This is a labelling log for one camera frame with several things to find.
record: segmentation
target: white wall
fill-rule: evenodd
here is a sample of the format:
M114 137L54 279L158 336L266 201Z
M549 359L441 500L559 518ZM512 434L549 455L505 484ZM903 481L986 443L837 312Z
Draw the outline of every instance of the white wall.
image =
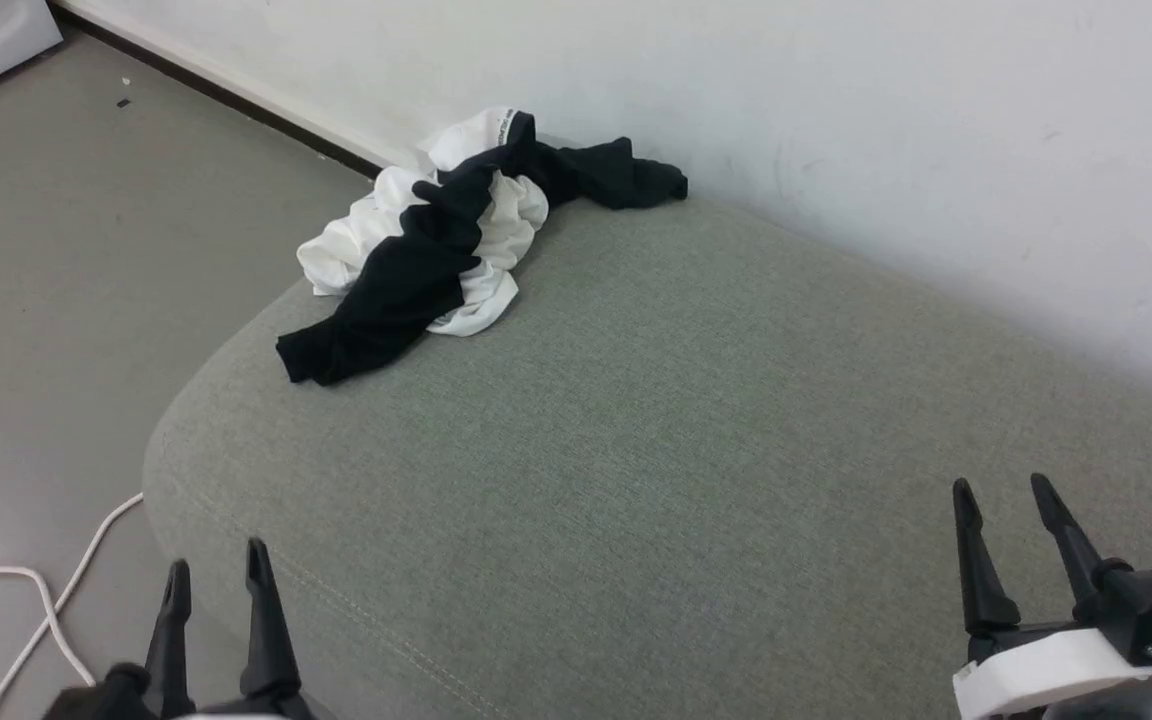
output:
M68 0L372 156L493 104L1152 378L1152 3Z

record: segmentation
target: garment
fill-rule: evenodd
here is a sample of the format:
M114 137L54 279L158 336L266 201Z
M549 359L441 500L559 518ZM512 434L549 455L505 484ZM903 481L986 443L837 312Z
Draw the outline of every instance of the garment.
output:
M449 128L430 159L435 181L385 170L371 200L356 202L357 220L351 209L329 225L333 237L308 249L319 291L355 279L333 316L278 340L293 382L333 384L380 367L425 328L472 334L492 323L517 291L507 270L563 202L584 196L607 209L649 209L687 197L684 174L635 159L628 138L555 150L536 141L535 118L517 109L488 109ZM319 272L314 253L340 265Z
M493 108L444 129L430 141L429 156L438 172L450 172L471 156L505 141L511 109ZM314 240L296 251L314 295L346 295L357 282L367 256L387 237L402 233L399 215L420 204L412 185L430 179L407 168L387 168L376 188L355 202L347 218L332 220ZM517 295L509 270L530 249L536 232L550 214L545 192L526 176L509 179L497 170L492 205L479 218L483 237L473 251L480 263L461 273L463 305L429 325L431 333L471 336L499 318Z

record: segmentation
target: gray couch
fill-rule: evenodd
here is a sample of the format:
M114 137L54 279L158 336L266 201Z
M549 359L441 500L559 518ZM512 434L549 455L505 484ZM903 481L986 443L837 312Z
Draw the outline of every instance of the gray couch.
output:
M156 536L247 637L270 545L306 690L357 717L947 717L952 479L1029 620L1071 598L1030 500L1152 564L1152 396L736 210L559 210L516 305L291 386L293 287L147 447Z

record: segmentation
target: white cable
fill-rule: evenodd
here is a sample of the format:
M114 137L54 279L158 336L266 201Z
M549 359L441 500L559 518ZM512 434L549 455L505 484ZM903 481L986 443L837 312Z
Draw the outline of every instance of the white cable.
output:
M55 605L51 602L51 593L47 592L47 583L41 578L41 575L28 569L17 568L17 566L0 566L0 575L24 575L24 577L33 581L38 585L38 594L41 596L41 606L47 612L47 619L41 621L38 629L35 630L33 637L29 638L29 643L24 646L24 650L20 651L20 655L15 659L12 667L8 669L8 674L3 676L0 682L0 700L3 699L3 694L8 691L8 687L12 685L15 676L20 674L20 667L24 666L24 662L29 660L29 657L33 653L33 649L38 647L38 643L41 642L41 636L46 634L47 629L51 629L52 637L56 638L56 647L60 647L60 652L65 653L65 660L69 661L69 665L74 666L74 669L78 672L82 676L83 682L89 685L96 684L96 679L92 679L92 674L88 670L88 667L78 660L78 657L74 654L73 647L69 647L69 641L65 638L65 634L60 630L60 619L59 612L65 608L65 604L69 602L69 597L73 596L74 589L78 586L78 583L83 578L83 573L88 569L92 560L92 555L96 555L96 547L100 546L100 540L105 538L105 533L108 532L109 525L114 524L114 520L119 520L124 511L131 510L145 498L145 493L136 493L136 495L128 498L127 502L115 507L114 511L109 513L109 516L101 521L99 528L96 529L96 537L92 537L92 541L88 545L88 552L83 553L83 559L78 561L78 568L74 568L74 575L69 577L69 584L65 585L65 591L60 593L56 598Z

